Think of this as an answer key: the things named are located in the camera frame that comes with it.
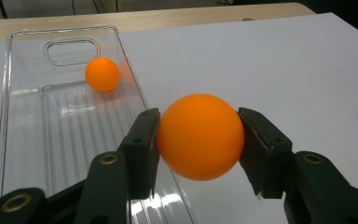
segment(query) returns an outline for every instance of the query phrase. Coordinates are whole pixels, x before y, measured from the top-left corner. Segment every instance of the orange ball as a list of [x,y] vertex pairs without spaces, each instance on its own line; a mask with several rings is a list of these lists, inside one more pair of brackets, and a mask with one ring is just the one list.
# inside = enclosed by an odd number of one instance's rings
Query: orange ball
[[112,60],[96,58],[87,64],[85,79],[96,91],[111,91],[120,81],[120,70]]
[[211,180],[241,156],[245,133],[237,112],[210,94],[185,96],[170,105],[158,125],[161,157],[177,174]]

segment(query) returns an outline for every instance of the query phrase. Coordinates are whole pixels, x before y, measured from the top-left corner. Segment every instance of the orange ping pong ball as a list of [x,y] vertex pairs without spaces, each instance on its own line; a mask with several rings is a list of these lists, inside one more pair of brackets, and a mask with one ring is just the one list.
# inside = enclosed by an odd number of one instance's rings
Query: orange ping pong ball
[[211,180],[228,172],[241,156],[244,139],[237,112],[205,93],[171,104],[161,116],[157,133],[162,159],[192,180]]
[[96,91],[111,91],[120,81],[120,70],[112,60],[96,58],[87,64],[85,79]]

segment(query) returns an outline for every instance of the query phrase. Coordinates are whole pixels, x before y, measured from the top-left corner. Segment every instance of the ping pong ball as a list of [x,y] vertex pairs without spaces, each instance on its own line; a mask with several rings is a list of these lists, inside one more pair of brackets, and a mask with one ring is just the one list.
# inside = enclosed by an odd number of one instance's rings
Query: ping pong ball
[[237,112],[210,94],[185,96],[163,113],[157,144],[177,174],[211,180],[228,172],[241,156],[245,133]]
[[111,91],[120,81],[120,70],[112,60],[96,58],[87,64],[85,79],[96,91]]

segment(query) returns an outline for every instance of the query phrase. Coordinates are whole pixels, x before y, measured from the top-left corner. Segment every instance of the transparent container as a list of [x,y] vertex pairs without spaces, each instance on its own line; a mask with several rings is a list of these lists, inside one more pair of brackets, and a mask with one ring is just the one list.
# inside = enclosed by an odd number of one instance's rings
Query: transparent container
[[[97,92],[87,63],[113,60],[121,80]],[[87,177],[92,159],[117,150],[147,109],[117,29],[17,32],[7,38],[0,126],[0,197],[40,188],[47,197]],[[131,202],[133,223],[196,223],[177,177],[160,160],[153,198]]]

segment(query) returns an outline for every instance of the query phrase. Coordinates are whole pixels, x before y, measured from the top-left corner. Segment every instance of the white surface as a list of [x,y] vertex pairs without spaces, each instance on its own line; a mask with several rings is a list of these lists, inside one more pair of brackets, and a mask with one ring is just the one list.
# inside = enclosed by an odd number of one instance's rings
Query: white surface
[[[208,92],[252,108],[294,151],[325,155],[358,188],[358,31],[346,22],[323,14],[122,36],[149,107],[163,112]],[[199,223],[286,222],[283,202],[258,200],[239,165],[213,181],[181,183]]]

